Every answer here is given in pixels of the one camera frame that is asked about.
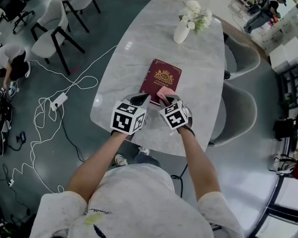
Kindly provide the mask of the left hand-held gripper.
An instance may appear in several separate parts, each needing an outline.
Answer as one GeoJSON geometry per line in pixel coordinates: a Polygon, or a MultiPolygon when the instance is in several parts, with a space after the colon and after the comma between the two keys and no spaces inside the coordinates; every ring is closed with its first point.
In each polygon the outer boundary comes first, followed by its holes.
{"type": "Polygon", "coordinates": [[[135,93],[127,95],[122,101],[117,101],[112,111],[110,128],[127,135],[140,130],[150,100],[151,95],[147,93],[135,93]]]}

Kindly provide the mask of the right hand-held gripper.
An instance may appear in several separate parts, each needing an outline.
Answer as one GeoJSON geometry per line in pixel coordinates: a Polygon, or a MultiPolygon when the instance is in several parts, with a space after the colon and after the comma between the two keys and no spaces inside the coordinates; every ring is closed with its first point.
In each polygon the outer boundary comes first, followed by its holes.
{"type": "Polygon", "coordinates": [[[190,110],[177,95],[165,95],[165,100],[159,99],[162,110],[159,114],[171,130],[182,126],[192,127],[193,119],[190,110]]]}

